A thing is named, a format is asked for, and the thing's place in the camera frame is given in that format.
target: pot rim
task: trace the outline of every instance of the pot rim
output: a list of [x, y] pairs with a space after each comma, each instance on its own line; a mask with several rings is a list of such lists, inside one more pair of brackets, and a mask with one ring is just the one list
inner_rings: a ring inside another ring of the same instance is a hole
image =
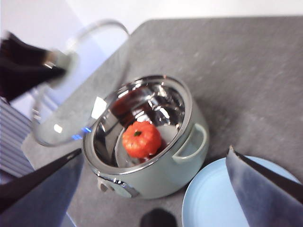
[[169, 145], [163, 150], [161, 151], [159, 154], [157, 154], [155, 157], [151, 158], [150, 160], [138, 164], [136, 166], [133, 167], [115, 167], [115, 166], [109, 166], [107, 164], [105, 164], [104, 162], [102, 162], [94, 149], [94, 145], [93, 145], [93, 140], [95, 137], [95, 133], [96, 133], [96, 128], [98, 126], [99, 123], [99, 119], [103, 116], [101, 115], [99, 117], [98, 120], [96, 120], [95, 124], [92, 126], [91, 128], [91, 133], [88, 133], [86, 135], [84, 135], [83, 140], [82, 140], [82, 150], [84, 153], [84, 156], [86, 158], [86, 160], [88, 161], [88, 163], [90, 164], [93, 172], [98, 175], [101, 176], [102, 174], [106, 174], [106, 175], [124, 175], [124, 174], [130, 174], [130, 173], [134, 173], [137, 171], [140, 171], [142, 169], [145, 169], [149, 166], [151, 166], [152, 164], [154, 164], [155, 162], [157, 162], [160, 158], [162, 158], [168, 151], [170, 151], [174, 145], [176, 144], [176, 142], [185, 134], [185, 131], [188, 131], [188, 124], [190, 122], [191, 119], [191, 115], [192, 115], [192, 108], [193, 108], [193, 100], [192, 100], [192, 96], [191, 93], [189, 91], [189, 88], [187, 87], [187, 85], [180, 79], [171, 77], [171, 76], [166, 76], [166, 75], [149, 75], [149, 76], [145, 76], [145, 77], [140, 77], [140, 78], [136, 78], [134, 79], [132, 82], [126, 83], [124, 85], [122, 85], [118, 90], [110, 93], [106, 98], [105, 101], [107, 102], [107, 108], [108, 109], [111, 104], [116, 101], [116, 97], [118, 97], [118, 94], [123, 93], [126, 89], [129, 89], [130, 87], [133, 87], [137, 84], [141, 84], [141, 83], [146, 83], [147, 81], [154, 81], [154, 80], [168, 80], [172, 83], [175, 83], [176, 85], [179, 84], [180, 88], [183, 89], [183, 94], [180, 94], [184, 105], [185, 105], [185, 114], [184, 114], [184, 119], [182, 122], [182, 125], [178, 131], [178, 133], [176, 134], [176, 136], [173, 138], [173, 140], [169, 143]]

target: white wall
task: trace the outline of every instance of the white wall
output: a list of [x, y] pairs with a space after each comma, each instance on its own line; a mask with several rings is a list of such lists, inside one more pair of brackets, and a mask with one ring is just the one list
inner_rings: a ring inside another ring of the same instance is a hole
[[[303, 0], [2, 0], [1, 37], [9, 30], [29, 44], [62, 49], [65, 41], [83, 25], [105, 18], [117, 19], [133, 32], [151, 18], [302, 14]], [[119, 47], [125, 35], [113, 31], [94, 38], [99, 49], [93, 41], [82, 47], [82, 59], [94, 61], [82, 62], [78, 80], [73, 81], [75, 86]], [[13, 105], [29, 116], [32, 103], [27, 94]]]
[[151, 18], [303, 14], [302, 0], [66, 0], [83, 24], [120, 20], [131, 32]]
[[[66, 41], [83, 28], [79, 18], [64, 0], [1, 0], [0, 17], [2, 38], [8, 30], [28, 44], [49, 50], [63, 50]], [[80, 63], [75, 76], [58, 93], [71, 93], [106, 59], [106, 55], [91, 38], [79, 48], [78, 54]], [[34, 99], [29, 93], [11, 102], [28, 118], [33, 103]]]

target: glass lid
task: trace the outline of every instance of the glass lid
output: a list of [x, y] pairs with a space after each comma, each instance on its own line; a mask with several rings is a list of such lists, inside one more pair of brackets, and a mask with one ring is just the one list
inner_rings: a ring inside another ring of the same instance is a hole
[[54, 51], [54, 65], [66, 73], [34, 90], [32, 128], [38, 143], [58, 146], [91, 132], [90, 127], [106, 109], [104, 98], [124, 82], [128, 36], [121, 23], [102, 20], [70, 39], [65, 51]]

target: tomato stem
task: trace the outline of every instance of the tomato stem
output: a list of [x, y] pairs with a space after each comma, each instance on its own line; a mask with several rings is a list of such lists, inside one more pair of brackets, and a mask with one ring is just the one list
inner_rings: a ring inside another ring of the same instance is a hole
[[134, 132], [134, 136], [140, 136], [141, 133], [142, 133], [141, 131], [135, 131], [135, 132]]

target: black object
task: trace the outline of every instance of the black object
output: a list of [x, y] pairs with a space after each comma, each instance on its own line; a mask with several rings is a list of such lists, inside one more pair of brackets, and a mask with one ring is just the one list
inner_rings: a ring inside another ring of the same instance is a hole
[[303, 185], [259, 165], [232, 147], [226, 166], [250, 227], [303, 226]]
[[0, 96], [11, 101], [38, 84], [64, 74], [43, 65], [47, 50], [30, 46], [12, 33], [0, 46]]
[[77, 149], [0, 186], [0, 226], [60, 226], [78, 185], [83, 156]]
[[177, 222], [171, 213], [157, 208], [142, 217], [140, 227], [177, 227]]

